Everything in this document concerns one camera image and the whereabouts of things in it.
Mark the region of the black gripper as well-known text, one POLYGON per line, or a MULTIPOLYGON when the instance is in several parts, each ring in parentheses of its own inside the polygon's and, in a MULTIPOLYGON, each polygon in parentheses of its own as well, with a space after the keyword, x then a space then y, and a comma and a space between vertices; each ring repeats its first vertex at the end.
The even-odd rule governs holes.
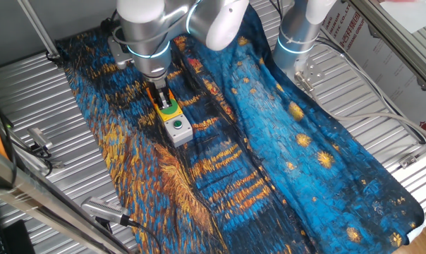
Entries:
POLYGON ((156 85, 151 85, 151 94, 153 100, 157 101, 160 109, 166 109, 172 106, 168 86, 157 88, 156 85))

